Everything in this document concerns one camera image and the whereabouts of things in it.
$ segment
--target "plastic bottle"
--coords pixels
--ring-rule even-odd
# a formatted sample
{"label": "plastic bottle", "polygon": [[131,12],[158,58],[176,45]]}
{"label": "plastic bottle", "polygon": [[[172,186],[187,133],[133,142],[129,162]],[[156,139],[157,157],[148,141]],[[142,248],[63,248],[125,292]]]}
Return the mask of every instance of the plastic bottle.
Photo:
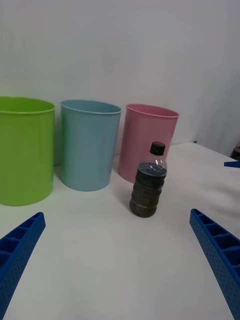
{"label": "plastic bottle", "polygon": [[167,175],[167,163],[162,157],[164,150],[165,144],[153,142],[150,154],[137,167],[129,204],[136,216],[148,218],[156,212]]}

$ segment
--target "dark liquid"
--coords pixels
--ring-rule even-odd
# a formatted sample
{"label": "dark liquid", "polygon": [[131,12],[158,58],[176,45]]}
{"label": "dark liquid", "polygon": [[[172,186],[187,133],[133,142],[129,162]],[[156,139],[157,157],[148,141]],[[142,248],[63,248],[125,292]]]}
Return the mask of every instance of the dark liquid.
{"label": "dark liquid", "polygon": [[140,163],[131,194],[130,209],[139,217],[154,215],[159,203],[167,170],[154,163]]}

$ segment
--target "green bucket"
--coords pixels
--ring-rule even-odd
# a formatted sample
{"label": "green bucket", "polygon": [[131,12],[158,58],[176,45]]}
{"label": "green bucket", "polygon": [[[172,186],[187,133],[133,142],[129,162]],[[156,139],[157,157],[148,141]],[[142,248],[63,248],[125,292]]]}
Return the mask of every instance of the green bucket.
{"label": "green bucket", "polygon": [[24,206],[53,189],[55,106],[0,96],[0,204]]}

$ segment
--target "blue object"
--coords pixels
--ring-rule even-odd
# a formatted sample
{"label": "blue object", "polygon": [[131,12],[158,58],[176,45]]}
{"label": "blue object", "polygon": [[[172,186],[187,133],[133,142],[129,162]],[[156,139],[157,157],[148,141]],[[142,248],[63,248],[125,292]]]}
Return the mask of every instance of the blue object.
{"label": "blue object", "polygon": [[240,240],[197,209],[191,210],[190,225],[233,318],[240,320]]}
{"label": "blue object", "polygon": [[0,240],[0,320],[45,226],[44,214],[38,212]]}
{"label": "blue object", "polygon": [[224,167],[240,168],[240,161],[224,162]]}
{"label": "blue object", "polygon": [[61,103],[61,179],[66,186],[94,191],[109,184],[121,112],[98,101]]}

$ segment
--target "blue bucket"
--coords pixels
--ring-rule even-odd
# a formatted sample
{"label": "blue bucket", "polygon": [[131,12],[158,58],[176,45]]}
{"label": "blue bucket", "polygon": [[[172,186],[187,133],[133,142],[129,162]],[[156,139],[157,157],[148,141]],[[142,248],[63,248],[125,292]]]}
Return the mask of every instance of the blue bucket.
{"label": "blue bucket", "polygon": [[110,181],[121,108],[90,100],[61,103],[61,179],[94,191]]}

